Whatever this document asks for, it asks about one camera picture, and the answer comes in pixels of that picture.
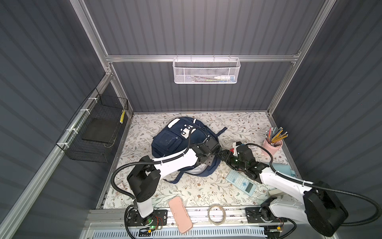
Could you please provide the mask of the navy blue student backpack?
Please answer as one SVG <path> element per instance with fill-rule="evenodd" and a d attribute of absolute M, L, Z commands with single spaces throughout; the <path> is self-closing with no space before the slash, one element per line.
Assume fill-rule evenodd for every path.
<path fill-rule="evenodd" d="M 192 132 L 191 144 L 202 143 L 210 138 L 218 140 L 218 137 L 227 130 L 224 127 L 218 133 L 214 133 L 208 126 L 197 119 L 190 117 L 176 118 L 153 137 L 151 144 L 152 155 L 155 158 L 161 158 L 185 150 L 188 146 L 189 131 L 194 127 L 196 130 Z M 169 181 L 169 183 L 177 184 L 184 174 L 198 177 L 210 176 L 218 168 L 221 158 L 215 156 L 210 159 L 210 162 L 210 164 L 198 162 L 196 165 L 180 169 L 177 177 L 173 181 Z"/>

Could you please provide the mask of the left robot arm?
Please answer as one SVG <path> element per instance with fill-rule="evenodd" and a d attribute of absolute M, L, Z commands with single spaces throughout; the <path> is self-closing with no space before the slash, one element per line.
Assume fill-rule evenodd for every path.
<path fill-rule="evenodd" d="M 127 176 L 140 217 L 147 218 L 153 214 L 152 196 L 160 180 L 180 169 L 192 167 L 209 156 L 216 155 L 220 150 L 220 144 L 214 138 L 210 138 L 202 143 L 191 144 L 169 156 L 141 158 Z"/>

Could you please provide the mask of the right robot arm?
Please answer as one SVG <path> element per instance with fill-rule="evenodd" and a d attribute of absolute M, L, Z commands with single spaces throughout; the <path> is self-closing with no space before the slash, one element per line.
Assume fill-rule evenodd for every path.
<path fill-rule="evenodd" d="M 238 145 L 234 151 L 225 149 L 219 157 L 231 169 L 282 191 L 282 196 L 271 196 L 261 204 L 258 213 L 264 222 L 276 218 L 297 220 L 331 237 L 348 218 L 347 210 L 333 192 L 317 189 L 314 183 L 300 181 L 256 161 L 247 145 Z"/>

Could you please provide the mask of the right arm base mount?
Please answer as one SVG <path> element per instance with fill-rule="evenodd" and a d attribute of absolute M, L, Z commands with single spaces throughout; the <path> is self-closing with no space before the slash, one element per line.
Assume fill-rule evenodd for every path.
<path fill-rule="evenodd" d="M 262 207 L 246 207 L 245 215 L 248 223 L 285 223 L 284 218 L 277 218 L 269 209 Z"/>

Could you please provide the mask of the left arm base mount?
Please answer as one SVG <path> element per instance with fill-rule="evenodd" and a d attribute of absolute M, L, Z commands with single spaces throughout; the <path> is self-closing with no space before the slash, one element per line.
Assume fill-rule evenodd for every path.
<path fill-rule="evenodd" d="M 149 216 L 143 218 L 137 210 L 130 210 L 127 213 L 127 225 L 138 226 L 165 226 L 167 225 L 168 210 L 155 209 Z"/>

